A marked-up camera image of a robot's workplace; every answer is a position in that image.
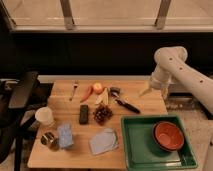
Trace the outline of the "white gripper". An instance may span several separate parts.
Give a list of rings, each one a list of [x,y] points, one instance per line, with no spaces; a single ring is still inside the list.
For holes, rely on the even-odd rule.
[[[139,97],[142,97],[150,93],[153,89],[161,90],[162,97],[164,100],[168,98],[168,86],[169,86],[170,76],[168,74],[156,74],[152,73],[149,81],[149,86],[147,89],[140,92]]]

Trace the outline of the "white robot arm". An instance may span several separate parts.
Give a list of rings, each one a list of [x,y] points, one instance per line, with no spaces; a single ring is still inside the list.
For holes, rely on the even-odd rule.
[[[154,53],[156,67],[152,72],[148,88],[162,90],[169,86],[171,77],[178,80],[213,115],[213,79],[188,66],[185,61],[188,52],[183,46],[162,47]]]

